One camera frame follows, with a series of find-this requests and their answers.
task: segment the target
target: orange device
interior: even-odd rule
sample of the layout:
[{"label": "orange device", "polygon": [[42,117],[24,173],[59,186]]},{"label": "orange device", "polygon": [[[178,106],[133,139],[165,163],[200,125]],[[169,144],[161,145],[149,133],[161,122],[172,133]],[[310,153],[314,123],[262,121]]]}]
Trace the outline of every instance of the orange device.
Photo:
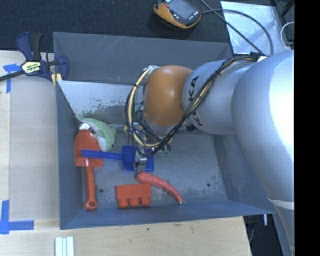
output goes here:
[{"label": "orange device", "polygon": [[201,18],[201,11],[186,0],[158,0],[153,11],[162,20],[180,29],[189,29]]}]

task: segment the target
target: black cable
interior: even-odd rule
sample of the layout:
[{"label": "black cable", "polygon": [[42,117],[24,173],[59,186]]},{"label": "black cable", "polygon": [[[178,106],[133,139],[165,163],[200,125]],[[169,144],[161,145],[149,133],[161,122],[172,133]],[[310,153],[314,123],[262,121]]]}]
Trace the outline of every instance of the black cable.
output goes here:
[{"label": "black cable", "polygon": [[247,15],[241,11],[231,10],[231,9],[212,9],[206,2],[204,2],[203,0],[200,0],[200,1],[209,9],[207,11],[203,11],[202,14],[214,13],[219,19],[223,20],[228,26],[230,26],[235,32],[237,32],[245,41],[247,41],[252,47],[254,47],[260,54],[263,54],[264,56],[266,56],[256,45],[254,45],[249,39],[247,39],[241,32],[239,32],[233,25],[231,25],[228,21],[226,21],[226,19],[221,17],[217,12],[236,13],[236,14],[242,15],[242,16],[247,17],[248,19],[254,21],[259,27],[262,28],[262,30],[264,31],[264,33],[266,34],[266,36],[268,38],[269,45],[270,45],[270,56],[274,54],[274,45],[273,45],[271,36],[268,33],[268,31],[265,29],[265,27],[259,21],[257,21],[256,19],[254,19],[250,15]]},{"label": "black cable", "polygon": [[220,76],[220,74],[225,69],[227,69],[228,67],[230,67],[232,64],[234,64],[236,62],[239,62],[239,61],[255,61],[256,62],[260,58],[260,56],[261,56],[260,54],[252,53],[251,55],[235,56],[235,57],[232,57],[230,59],[225,60],[221,64],[221,66],[217,70],[215,70],[215,72],[206,80],[206,82],[203,84],[203,86],[197,92],[197,94],[193,98],[192,102],[188,105],[188,107],[184,111],[184,114],[183,114],[180,122],[175,127],[173,127],[163,139],[160,139],[153,132],[153,130],[149,128],[149,126],[147,124],[144,124],[143,121],[139,120],[140,118],[137,118],[136,113],[134,113],[135,104],[132,105],[131,116],[135,117],[138,120],[138,122],[143,127],[144,131],[135,129],[135,127],[132,125],[132,123],[129,122],[128,103],[129,103],[129,99],[131,98],[132,93],[133,93],[133,88],[132,88],[131,92],[129,93],[129,95],[127,97],[126,104],[125,104],[125,115],[126,115],[126,120],[127,120],[127,126],[129,127],[131,133],[135,133],[135,135],[143,143],[143,146],[145,146],[145,148],[149,148],[149,147],[146,146],[146,144],[143,142],[140,134],[146,134],[147,136],[149,136],[151,138],[155,138],[159,142],[159,144],[157,146],[152,147],[151,150],[145,152],[145,151],[140,150],[139,146],[135,142],[134,136],[131,136],[132,137],[132,144],[134,145],[135,149],[144,157],[152,156],[155,153],[157,153],[158,151],[163,150],[165,147],[167,147],[167,149],[170,151],[171,150],[171,147],[169,145],[170,140],[179,131],[179,129],[184,125],[185,121],[189,118],[189,116],[192,113],[194,113],[197,110],[197,108],[201,105],[201,103],[206,99],[212,86],[215,83],[215,80]]}]

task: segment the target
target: orange toy brick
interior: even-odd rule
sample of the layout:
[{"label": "orange toy brick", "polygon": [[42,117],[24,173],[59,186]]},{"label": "orange toy brick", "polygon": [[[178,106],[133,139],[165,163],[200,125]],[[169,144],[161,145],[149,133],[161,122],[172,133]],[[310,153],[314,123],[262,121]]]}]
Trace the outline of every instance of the orange toy brick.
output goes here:
[{"label": "orange toy brick", "polygon": [[151,203],[151,187],[148,183],[126,184],[115,186],[115,198],[121,209],[148,206]]}]

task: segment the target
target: gray bin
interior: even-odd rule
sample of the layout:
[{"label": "gray bin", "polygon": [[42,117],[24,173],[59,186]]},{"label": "gray bin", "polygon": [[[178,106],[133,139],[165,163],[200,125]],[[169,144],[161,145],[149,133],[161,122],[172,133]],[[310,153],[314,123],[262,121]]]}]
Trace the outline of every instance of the gray bin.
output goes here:
[{"label": "gray bin", "polygon": [[[183,204],[152,187],[149,207],[119,209],[115,186],[138,183],[135,172],[123,170],[118,161],[103,160],[103,167],[94,170],[98,209],[85,210],[84,171],[75,166],[74,114],[123,125],[125,98],[148,65],[195,69],[230,58],[231,49],[216,42],[59,32],[53,39],[54,54],[67,55],[70,66],[68,80],[56,85],[61,229],[274,213],[235,136],[186,130],[173,137],[169,156],[154,156],[153,172],[181,193]],[[120,153],[130,141],[119,129],[112,152]]]}]

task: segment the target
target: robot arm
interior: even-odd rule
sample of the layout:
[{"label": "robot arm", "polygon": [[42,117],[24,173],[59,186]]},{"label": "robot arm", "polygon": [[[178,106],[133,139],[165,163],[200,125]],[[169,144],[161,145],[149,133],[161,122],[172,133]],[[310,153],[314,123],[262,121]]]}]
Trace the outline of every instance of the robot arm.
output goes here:
[{"label": "robot arm", "polygon": [[155,154],[170,149],[172,137],[186,123],[210,134],[236,135],[294,255],[293,67],[294,50],[263,59],[253,55],[209,62],[192,72],[160,67],[146,81],[142,128],[132,141]]}]

